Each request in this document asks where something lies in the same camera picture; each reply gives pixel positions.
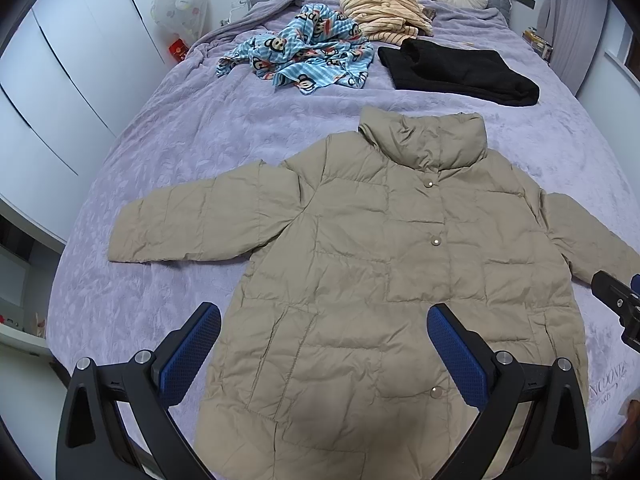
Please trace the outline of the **beige puffer jacket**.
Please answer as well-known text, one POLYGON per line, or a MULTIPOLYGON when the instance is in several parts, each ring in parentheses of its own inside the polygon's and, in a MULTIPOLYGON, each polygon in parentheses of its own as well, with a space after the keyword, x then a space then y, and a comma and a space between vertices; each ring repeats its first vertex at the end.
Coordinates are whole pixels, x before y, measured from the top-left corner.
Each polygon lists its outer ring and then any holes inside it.
POLYGON ((473 420, 426 332, 446 304, 523 362, 588 382, 574 280, 639 257, 487 145, 477 114, 367 107, 277 166, 158 188, 115 262, 250 262, 224 315, 195 449, 227 479, 429 479, 473 420))

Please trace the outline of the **white shelf desk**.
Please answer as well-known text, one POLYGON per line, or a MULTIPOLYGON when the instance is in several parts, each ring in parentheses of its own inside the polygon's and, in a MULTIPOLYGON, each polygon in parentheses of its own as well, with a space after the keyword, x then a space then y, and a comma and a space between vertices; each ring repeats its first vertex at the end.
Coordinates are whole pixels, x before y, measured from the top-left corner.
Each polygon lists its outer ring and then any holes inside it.
POLYGON ((61 255, 1 216, 1 343, 53 360, 46 339, 61 255))

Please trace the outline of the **nightstand items right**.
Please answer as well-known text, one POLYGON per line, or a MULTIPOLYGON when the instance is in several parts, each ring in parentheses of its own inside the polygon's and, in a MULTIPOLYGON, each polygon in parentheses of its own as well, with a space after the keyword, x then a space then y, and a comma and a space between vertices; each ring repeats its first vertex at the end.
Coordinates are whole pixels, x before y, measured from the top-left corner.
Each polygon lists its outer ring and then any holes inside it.
POLYGON ((534 29, 533 27, 525 29, 522 33, 522 36, 523 39, 528 43, 529 47, 531 47, 537 53, 537 55, 544 60, 544 62, 550 63, 553 51, 552 44, 549 44, 548 41, 539 36, 536 29, 534 29))

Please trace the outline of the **black folded garment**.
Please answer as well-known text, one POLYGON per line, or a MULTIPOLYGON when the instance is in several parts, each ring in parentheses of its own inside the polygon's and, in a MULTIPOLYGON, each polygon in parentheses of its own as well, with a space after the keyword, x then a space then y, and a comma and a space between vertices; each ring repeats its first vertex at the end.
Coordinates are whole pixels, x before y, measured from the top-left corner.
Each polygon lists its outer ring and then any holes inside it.
POLYGON ((398 90, 455 93, 516 107, 533 106, 539 100, 539 87, 511 70, 493 50, 406 39, 398 49, 378 48, 378 58, 398 90))

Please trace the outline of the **grey curtain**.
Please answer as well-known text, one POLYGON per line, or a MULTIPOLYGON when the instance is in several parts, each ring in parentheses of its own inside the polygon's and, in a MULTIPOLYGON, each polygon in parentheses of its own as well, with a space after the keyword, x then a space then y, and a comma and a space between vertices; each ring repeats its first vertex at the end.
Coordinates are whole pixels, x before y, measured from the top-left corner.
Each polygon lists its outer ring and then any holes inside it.
POLYGON ((550 67, 576 96, 604 29, 608 0, 544 0, 538 35, 551 47, 550 67))

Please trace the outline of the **lavender bed blanket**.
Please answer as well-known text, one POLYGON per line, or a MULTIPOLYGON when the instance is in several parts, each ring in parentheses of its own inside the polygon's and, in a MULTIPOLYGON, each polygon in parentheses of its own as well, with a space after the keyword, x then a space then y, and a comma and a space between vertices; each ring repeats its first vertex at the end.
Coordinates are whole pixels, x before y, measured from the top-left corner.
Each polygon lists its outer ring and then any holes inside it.
MULTIPOLYGON (((355 131, 367 107, 407 117, 480 115, 488 148, 544 191, 570 196, 639 257, 639 205, 610 147, 570 89, 495 10, 439 4, 433 37, 419 40, 498 52, 539 87, 533 106, 398 90, 377 46, 360 89, 332 84, 303 94, 290 84, 273 86, 246 64, 216 75, 224 54, 256 35, 280 32, 314 3, 333 10, 336 0, 269 0, 202 38, 117 140, 55 274, 47 340, 60 362, 72 366, 85 356, 99 365, 128 361, 154 348, 204 301, 225 315, 250 262, 244 254, 221 261, 112 261, 108 246, 122 208, 158 188, 212 180, 254 162, 277 166, 327 136, 355 131)), ((593 296, 590 282, 572 283, 588 358, 587 385, 578 385, 590 442, 600 445, 622 426, 620 411, 639 385, 639 357, 622 343, 617 318, 593 296)), ((194 450, 214 349, 193 401, 180 403, 176 413, 194 450)))

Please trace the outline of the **cream striped garment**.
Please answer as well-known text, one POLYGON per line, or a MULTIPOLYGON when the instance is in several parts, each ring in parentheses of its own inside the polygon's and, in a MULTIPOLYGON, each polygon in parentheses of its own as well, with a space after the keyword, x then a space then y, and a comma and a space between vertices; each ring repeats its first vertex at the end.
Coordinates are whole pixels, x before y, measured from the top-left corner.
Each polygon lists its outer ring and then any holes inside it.
POLYGON ((406 39, 433 35, 436 11, 422 0, 340 0, 340 9, 371 41, 400 46, 406 39))

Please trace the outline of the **blue monkey print garment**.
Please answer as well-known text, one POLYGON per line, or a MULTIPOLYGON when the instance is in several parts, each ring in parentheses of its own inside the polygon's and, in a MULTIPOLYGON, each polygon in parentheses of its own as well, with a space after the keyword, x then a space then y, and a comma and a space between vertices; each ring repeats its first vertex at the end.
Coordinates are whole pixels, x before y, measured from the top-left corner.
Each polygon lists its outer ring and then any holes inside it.
POLYGON ((264 32, 224 54, 216 75, 226 76, 246 64, 275 87, 296 87, 300 93, 338 84, 362 88, 369 76, 374 47, 360 26, 323 3, 305 4, 280 32, 264 32))

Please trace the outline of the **white wardrobe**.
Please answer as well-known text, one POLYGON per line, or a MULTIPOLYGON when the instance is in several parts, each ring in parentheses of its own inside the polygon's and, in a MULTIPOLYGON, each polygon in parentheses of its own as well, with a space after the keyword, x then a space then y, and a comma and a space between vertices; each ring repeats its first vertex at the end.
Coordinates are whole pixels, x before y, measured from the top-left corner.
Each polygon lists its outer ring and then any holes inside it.
POLYGON ((66 243, 169 67, 134 0, 37 0, 1 55, 1 198, 66 243))

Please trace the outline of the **red gift box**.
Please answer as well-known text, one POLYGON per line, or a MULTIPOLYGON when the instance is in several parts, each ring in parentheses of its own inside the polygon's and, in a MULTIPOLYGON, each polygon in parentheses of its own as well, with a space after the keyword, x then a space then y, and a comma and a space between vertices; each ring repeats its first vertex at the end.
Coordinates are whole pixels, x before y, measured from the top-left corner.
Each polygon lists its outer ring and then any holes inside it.
POLYGON ((183 42, 181 38, 178 38, 168 47, 168 51, 172 58, 177 63, 180 63, 186 58, 189 47, 183 42))

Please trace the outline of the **covered standing fan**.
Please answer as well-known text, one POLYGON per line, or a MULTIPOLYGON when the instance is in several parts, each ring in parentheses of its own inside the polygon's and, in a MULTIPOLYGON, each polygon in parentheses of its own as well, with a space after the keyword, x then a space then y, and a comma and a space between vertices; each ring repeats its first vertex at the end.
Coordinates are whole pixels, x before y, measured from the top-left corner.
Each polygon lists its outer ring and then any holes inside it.
POLYGON ((154 22, 177 35, 189 46, 201 38, 208 0, 153 0, 154 22))

